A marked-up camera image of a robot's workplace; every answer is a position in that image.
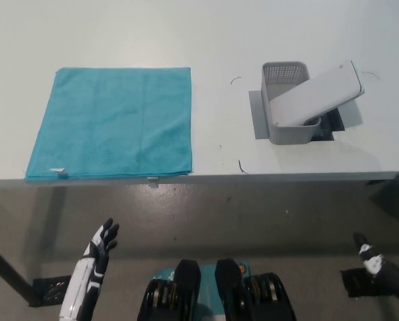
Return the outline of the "white and black left hand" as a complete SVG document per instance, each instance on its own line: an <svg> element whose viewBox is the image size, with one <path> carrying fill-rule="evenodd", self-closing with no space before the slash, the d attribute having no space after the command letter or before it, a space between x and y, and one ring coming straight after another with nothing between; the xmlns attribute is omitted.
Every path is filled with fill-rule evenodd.
<svg viewBox="0 0 399 321"><path fill-rule="evenodd" d="M76 263L59 313L60 320L91 320L104 276L109 253L117 245L119 224L108 219L89 241Z"/></svg>

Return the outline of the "white and black right hand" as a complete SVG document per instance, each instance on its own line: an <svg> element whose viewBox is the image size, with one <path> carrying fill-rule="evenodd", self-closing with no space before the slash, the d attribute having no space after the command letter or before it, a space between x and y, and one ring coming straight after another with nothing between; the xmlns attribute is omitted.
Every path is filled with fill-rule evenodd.
<svg viewBox="0 0 399 321"><path fill-rule="evenodd" d="M384 256L367 240L363 233L355 232L353 238L366 271L372 276L378 275L384 263Z"/></svg>

